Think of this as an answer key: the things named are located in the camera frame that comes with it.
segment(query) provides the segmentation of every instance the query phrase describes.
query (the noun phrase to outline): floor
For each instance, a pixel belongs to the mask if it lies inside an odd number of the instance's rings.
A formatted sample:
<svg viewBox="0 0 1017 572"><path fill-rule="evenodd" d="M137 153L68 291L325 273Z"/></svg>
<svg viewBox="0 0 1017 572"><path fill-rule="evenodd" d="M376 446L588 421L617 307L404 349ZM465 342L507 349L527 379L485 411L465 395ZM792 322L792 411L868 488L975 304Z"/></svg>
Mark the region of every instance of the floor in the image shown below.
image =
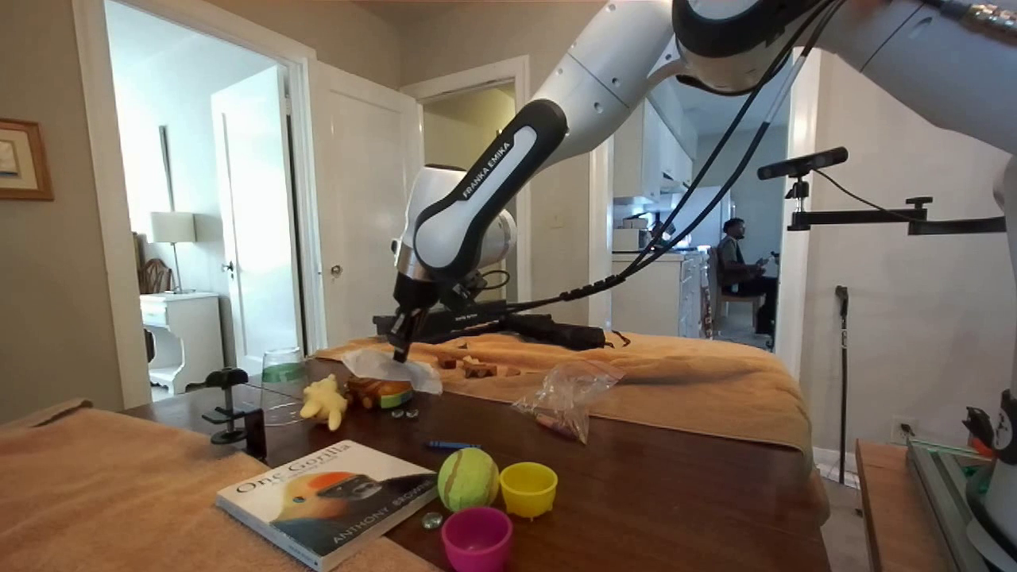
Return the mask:
<svg viewBox="0 0 1017 572"><path fill-rule="evenodd" d="M824 526L824 545L834 572L870 572L861 488L824 479L828 498L828 517Z"/></svg>

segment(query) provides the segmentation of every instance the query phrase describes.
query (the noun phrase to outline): plastic cup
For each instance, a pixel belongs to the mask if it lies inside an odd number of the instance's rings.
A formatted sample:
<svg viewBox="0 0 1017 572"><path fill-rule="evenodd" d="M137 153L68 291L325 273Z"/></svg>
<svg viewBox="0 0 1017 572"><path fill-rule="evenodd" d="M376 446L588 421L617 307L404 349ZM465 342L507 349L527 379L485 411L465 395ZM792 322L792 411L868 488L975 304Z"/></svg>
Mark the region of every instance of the plastic cup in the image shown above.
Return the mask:
<svg viewBox="0 0 1017 572"><path fill-rule="evenodd" d="M489 505L455 513L443 545L455 572L500 572L511 549L511 517Z"/></svg>
<svg viewBox="0 0 1017 572"><path fill-rule="evenodd" d="M292 425L306 403L308 360L298 349L268 352L261 362L264 425Z"/></svg>
<svg viewBox="0 0 1017 572"><path fill-rule="evenodd" d="M560 478L546 463L518 460L507 463L500 478L504 513L518 517L536 517L552 510Z"/></svg>

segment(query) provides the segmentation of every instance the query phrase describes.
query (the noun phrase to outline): chair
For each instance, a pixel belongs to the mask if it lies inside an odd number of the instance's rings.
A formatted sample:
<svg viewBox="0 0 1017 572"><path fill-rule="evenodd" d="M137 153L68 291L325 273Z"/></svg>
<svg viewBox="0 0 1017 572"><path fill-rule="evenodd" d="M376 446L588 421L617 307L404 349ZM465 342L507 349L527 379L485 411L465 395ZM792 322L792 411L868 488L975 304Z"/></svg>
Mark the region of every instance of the chair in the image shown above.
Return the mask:
<svg viewBox="0 0 1017 572"><path fill-rule="evenodd" d="M718 248L709 248L709 258L706 258L706 281L702 281L702 298L699 298L699 322L702 322L702 336L731 336L733 330L731 329L731 317L729 313L733 307L746 307L749 313L749 322L746 322L746 330L739 330L745 336L754 336L756 329L756 313L762 304L762 295L733 295L733 291L725 291L721 288L721 252Z"/></svg>

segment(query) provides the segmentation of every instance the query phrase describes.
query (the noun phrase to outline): person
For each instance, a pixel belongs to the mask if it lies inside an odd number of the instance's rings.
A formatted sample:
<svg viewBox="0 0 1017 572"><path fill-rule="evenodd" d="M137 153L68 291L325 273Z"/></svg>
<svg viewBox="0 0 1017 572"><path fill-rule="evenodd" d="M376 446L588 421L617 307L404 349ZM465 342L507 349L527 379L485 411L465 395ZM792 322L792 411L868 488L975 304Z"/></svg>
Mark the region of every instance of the person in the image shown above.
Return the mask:
<svg viewBox="0 0 1017 572"><path fill-rule="evenodd" d="M746 264L739 254L745 219L731 216L725 222L725 240L718 241L718 281L729 295L762 295L756 307L756 334L772 334L776 323L776 277L765 277L765 258Z"/></svg>

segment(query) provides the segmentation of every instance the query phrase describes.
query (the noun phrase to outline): wooden table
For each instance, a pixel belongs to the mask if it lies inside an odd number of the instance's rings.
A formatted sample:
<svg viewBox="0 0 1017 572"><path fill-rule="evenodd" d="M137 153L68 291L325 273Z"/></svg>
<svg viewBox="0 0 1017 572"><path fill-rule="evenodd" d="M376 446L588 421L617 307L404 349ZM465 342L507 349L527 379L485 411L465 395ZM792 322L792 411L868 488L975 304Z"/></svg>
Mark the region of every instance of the wooden table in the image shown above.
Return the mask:
<svg viewBox="0 0 1017 572"><path fill-rule="evenodd" d="M182 395L135 415L214 432ZM516 520L511 569L828 569L819 505L805 460L787 449L725 443L631 424L591 421L588 446L565 443L504 403L421 397L415 421L353 411L336 436L320 425L271 432L271 463L336 438L439 467L428 438L485 449L500 463L544 460L560 475L555 510ZM391 531L398 545L445 564L421 517Z"/></svg>
<svg viewBox="0 0 1017 572"><path fill-rule="evenodd" d="M946 557L902 446L859 446L870 564L877 572L943 572Z"/></svg>

